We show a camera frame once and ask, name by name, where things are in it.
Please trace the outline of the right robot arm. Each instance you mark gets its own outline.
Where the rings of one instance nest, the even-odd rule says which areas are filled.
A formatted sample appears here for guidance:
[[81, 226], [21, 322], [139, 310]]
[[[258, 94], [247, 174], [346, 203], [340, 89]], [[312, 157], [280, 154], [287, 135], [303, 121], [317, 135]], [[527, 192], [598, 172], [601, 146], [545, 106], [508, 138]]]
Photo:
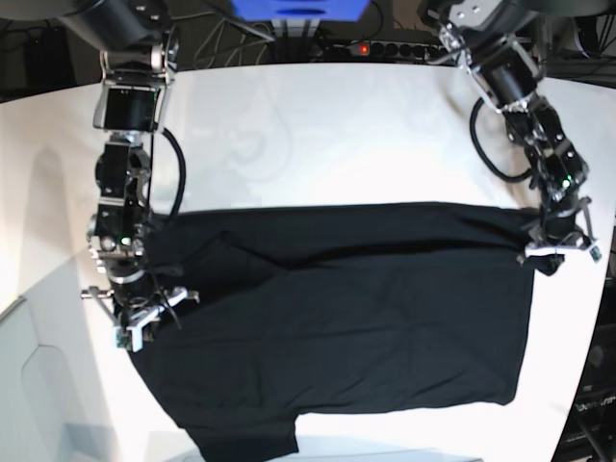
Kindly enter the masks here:
[[179, 31], [160, 1], [87, 1], [64, 23], [99, 52], [101, 95], [92, 125], [109, 138], [95, 166], [97, 210], [87, 243], [107, 290], [89, 287], [113, 323], [115, 344], [138, 351], [164, 312], [198, 295], [164, 289], [146, 255], [145, 241], [163, 222], [150, 203], [153, 154], [143, 140], [161, 134], [177, 72]]

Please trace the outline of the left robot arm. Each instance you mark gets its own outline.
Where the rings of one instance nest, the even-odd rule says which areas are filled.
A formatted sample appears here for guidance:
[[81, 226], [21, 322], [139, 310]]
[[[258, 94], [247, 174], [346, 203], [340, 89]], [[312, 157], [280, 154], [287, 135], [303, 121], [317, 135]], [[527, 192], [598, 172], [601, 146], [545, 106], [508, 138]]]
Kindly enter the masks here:
[[486, 164], [502, 181], [528, 180], [540, 193], [539, 217], [528, 226], [524, 260], [548, 257], [559, 266], [573, 252], [586, 253], [594, 262], [602, 254], [590, 223], [591, 200], [579, 194], [588, 165], [554, 107], [539, 93], [544, 73], [515, 35], [540, 15], [592, 15], [606, 6], [604, 1], [423, 1], [418, 8], [446, 49], [435, 62], [453, 61], [463, 69], [480, 93], [477, 104], [503, 116], [509, 139], [524, 150], [525, 173], [508, 176]]

